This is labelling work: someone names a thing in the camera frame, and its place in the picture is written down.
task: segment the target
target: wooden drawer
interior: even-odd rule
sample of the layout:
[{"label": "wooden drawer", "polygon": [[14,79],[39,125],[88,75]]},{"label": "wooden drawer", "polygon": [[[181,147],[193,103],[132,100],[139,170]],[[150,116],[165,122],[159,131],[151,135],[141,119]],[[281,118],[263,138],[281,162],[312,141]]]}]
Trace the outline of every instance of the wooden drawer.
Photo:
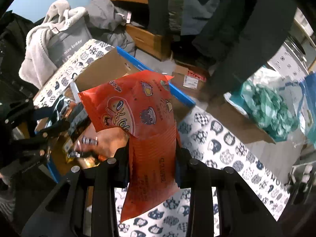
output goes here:
[{"label": "wooden drawer", "polygon": [[136,47],[162,61],[170,58],[170,38],[154,35],[131,24],[126,25],[126,31],[134,40]]}]

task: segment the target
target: teal patterned cloth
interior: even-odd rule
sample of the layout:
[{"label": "teal patterned cloth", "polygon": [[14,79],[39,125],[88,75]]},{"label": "teal patterned cloth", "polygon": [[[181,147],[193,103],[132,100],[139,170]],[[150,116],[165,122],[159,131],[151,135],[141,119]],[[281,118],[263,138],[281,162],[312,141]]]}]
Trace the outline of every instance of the teal patterned cloth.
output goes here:
[{"label": "teal patterned cloth", "polygon": [[246,81],[241,96],[251,110],[252,118],[272,138],[286,140],[288,134],[297,129],[298,119],[275,90]]}]

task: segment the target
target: metal screw head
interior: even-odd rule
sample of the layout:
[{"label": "metal screw head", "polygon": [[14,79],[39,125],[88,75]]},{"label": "metal screw head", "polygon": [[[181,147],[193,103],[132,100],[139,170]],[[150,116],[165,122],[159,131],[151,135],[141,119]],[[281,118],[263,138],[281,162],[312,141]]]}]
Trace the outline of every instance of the metal screw head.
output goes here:
[{"label": "metal screw head", "polygon": [[191,165],[197,165],[198,164],[198,160],[197,159],[190,159],[190,164]]},{"label": "metal screw head", "polygon": [[80,167],[79,167],[79,166],[73,166],[73,167],[71,168],[71,171],[72,171],[73,173],[77,173],[79,170],[80,170]]},{"label": "metal screw head", "polygon": [[108,159],[107,159],[107,162],[108,162],[109,164],[114,164],[114,163],[116,162],[116,158],[108,158]]},{"label": "metal screw head", "polygon": [[233,169],[233,168],[230,167],[230,166],[227,166],[227,167],[225,168],[225,171],[226,171],[228,174],[232,174],[232,173],[234,173],[235,169]]}]

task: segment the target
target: gray storage bin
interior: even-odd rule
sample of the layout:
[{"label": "gray storage bin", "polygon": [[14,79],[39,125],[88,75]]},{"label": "gray storage bin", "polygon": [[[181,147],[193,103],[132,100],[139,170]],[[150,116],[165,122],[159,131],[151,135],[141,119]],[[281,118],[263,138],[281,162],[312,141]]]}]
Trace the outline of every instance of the gray storage bin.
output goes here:
[{"label": "gray storage bin", "polygon": [[59,68],[91,38],[84,18],[81,17],[70,28],[59,32],[49,40],[48,56]]}]

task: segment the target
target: label sticker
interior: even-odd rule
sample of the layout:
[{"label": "label sticker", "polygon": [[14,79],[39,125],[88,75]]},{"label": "label sticker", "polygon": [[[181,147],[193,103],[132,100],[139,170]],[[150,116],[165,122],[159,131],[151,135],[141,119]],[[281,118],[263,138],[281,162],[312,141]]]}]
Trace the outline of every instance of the label sticker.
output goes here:
[{"label": "label sticker", "polygon": [[202,76],[202,75],[200,75],[198,73],[195,73],[195,72],[193,72],[190,69],[188,70],[188,76],[194,77],[194,78],[199,79],[199,80],[201,80],[203,82],[206,82],[206,77],[204,77],[204,76]]},{"label": "label sticker", "polygon": [[196,89],[198,86],[198,79],[190,77],[190,76],[184,76],[183,86],[188,87],[191,89]]},{"label": "label sticker", "polygon": [[132,13],[129,11],[127,13],[127,18],[126,18],[126,23],[129,24],[131,22],[131,16],[132,16]]}]

